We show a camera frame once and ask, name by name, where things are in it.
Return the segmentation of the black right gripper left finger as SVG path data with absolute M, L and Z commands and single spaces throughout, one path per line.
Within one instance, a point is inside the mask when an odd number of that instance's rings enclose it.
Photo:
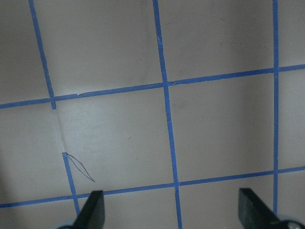
M 105 223 L 103 191 L 93 191 L 85 202 L 72 229 L 102 229 Z

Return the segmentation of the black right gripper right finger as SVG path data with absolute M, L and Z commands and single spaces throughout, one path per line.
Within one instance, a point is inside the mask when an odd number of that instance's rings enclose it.
M 238 192 L 238 218 L 244 229 L 280 229 L 280 219 L 250 189 Z

